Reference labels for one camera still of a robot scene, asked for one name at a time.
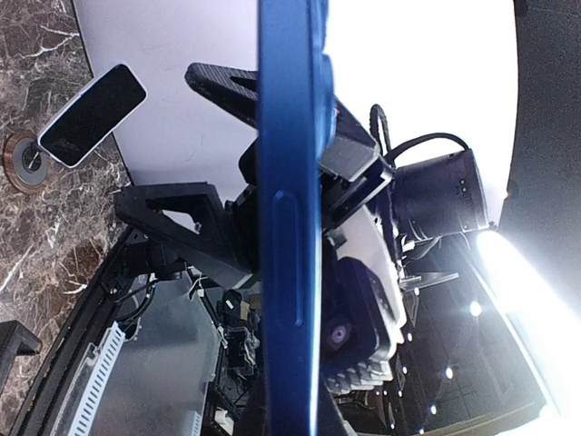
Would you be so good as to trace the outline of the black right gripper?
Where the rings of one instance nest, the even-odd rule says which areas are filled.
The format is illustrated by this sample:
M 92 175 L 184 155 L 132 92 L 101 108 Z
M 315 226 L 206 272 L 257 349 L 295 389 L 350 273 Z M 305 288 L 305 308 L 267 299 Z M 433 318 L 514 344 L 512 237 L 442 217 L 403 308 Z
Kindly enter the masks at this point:
M 234 201 L 226 203 L 235 230 L 246 250 L 259 251 L 258 206 L 258 140 L 254 140 L 238 161 L 238 167 L 247 187 Z M 392 181 L 395 166 L 379 156 L 355 181 L 320 171 L 322 235 L 336 248 L 347 241 L 340 227 L 363 205 L 371 201 Z

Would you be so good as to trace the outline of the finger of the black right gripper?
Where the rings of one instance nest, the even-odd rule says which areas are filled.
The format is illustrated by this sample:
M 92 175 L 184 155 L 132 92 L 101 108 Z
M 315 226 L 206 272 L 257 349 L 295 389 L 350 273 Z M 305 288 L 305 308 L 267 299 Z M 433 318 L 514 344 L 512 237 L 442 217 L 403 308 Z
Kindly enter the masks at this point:
M 185 82 L 203 98 L 248 126 L 258 125 L 258 72 L 216 64 L 192 63 Z M 335 143 L 345 140 L 350 149 L 377 158 L 377 143 L 347 107 L 335 98 Z
M 244 288 L 255 279 L 256 261 L 212 184 L 124 187 L 114 196 L 114 210 L 223 289 Z

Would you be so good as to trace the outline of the black phone blue case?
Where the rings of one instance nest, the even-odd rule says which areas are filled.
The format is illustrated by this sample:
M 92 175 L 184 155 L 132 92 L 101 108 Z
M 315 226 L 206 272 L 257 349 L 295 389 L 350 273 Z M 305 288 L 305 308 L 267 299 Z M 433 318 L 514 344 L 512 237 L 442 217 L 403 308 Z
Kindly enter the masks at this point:
M 320 158 L 335 132 L 325 1 L 259 5 L 259 212 L 268 429 L 317 431 Z

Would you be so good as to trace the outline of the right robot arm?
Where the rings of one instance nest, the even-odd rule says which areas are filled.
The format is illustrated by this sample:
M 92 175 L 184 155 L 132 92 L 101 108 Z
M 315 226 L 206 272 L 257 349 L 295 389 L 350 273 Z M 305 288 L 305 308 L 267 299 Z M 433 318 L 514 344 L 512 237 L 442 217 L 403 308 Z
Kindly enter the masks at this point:
M 282 292 L 309 292 L 339 249 L 320 253 L 320 240 L 337 234 L 359 268 L 385 290 L 407 286 L 403 265 L 439 239 L 484 229 L 487 207 L 472 150 L 396 166 L 423 138 L 395 148 L 380 144 L 387 119 L 374 105 L 364 128 L 340 102 L 330 104 L 332 140 L 320 159 L 287 144 L 253 143 L 239 160 L 246 189 L 222 202 L 208 183 L 129 186 L 114 197 L 116 216 L 128 226 L 116 245 L 119 280 L 153 274 L 177 280 L 194 267 L 215 285 L 233 290 L 255 281 Z

